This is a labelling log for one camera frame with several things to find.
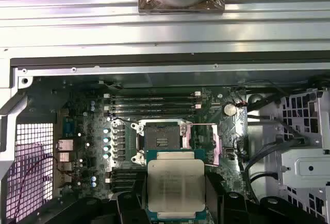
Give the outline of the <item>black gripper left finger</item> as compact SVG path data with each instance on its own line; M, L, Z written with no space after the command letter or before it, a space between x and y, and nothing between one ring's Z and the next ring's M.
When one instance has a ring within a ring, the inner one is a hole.
M116 200L121 223L148 223L146 185L147 173L119 182Z

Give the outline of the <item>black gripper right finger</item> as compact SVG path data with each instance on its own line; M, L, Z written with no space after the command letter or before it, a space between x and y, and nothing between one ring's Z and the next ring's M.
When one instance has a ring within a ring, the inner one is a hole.
M205 175L206 206L214 223L249 223L250 217L245 198L236 192L228 192L222 185L222 177L216 173Z

